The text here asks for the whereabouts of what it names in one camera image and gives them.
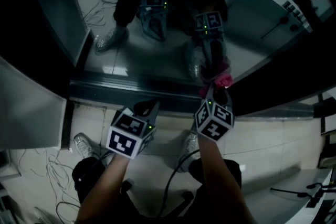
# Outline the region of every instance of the floor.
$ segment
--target floor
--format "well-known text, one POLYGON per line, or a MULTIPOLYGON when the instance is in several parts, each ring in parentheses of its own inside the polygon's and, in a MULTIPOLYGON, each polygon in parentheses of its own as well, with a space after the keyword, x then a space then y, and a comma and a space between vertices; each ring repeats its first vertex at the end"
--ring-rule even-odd
MULTIPOLYGON (((116 3, 117 0, 106 0, 116 3)), ((115 27, 113 13, 115 4, 103 4, 101 0, 78 0, 94 35, 99 37, 115 27)), ((121 76, 151 76, 164 80, 178 80, 188 84, 199 84, 188 77, 182 56, 183 44, 190 39, 177 26, 173 7, 169 6, 168 30, 165 42, 155 41, 142 33, 141 22, 135 18, 128 26, 129 39, 120 48, 97 55, 93 47, 89 53, 85 70, 121 76)), ((253 71, 253 67, 267 58, 255 51, 246 42, 226 37, 227 56, 231 61, 231 75, 237 81, 253 71)))
MULTIPOLYGON (((85 133, 96 145, 104 146, 115 110, 77 105, 71 127, 71 137, 85 133)), ((155 216, 161 205, 164 187, 173 171, 181 149, 183 134, 192 125, 192 119, 158 116, 154 141, 130 162, 125 179, 133 182, 131 198, 139 212, 155 216)), ((241 122, 227 133, 218 147, 226 159, 240 164, 243 192, 265 188, 297 169, 316 168, 323 141, 320 120, 294 122, 241 122)), ((71 170, 81 160, 71 143, 72 150, 55 148, 11 151, 13 163, 22 177, 3 183, 22 223, 34 223, 34 207, 42 209, 54 223, 56 203, 65 200, 78 205, 77 193, 71 180, 71 170)), ((172 180, 167 209, 169 212, 181 201, 185 190, 193 193, 199 187, 188 173, 176 174, 172 180)), ((64 223, 75 220, 77 210, 61 204, 58 212, 64 223)))

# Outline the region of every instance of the forearm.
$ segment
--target forearm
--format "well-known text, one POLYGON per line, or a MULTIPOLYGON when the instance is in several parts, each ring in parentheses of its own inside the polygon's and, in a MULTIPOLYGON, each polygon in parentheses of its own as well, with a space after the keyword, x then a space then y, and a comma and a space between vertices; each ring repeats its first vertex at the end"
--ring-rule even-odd
POLYGON ((217 217, 227 223, 253 220, 236 179, 223 162, 215 142, 198 136, 209 201, 217 217))
POLYGON ((76 222, 100 215, 112 209, 119 198, 120 188, 130 159, 115 155, 95 186, 80 206, 76 222))

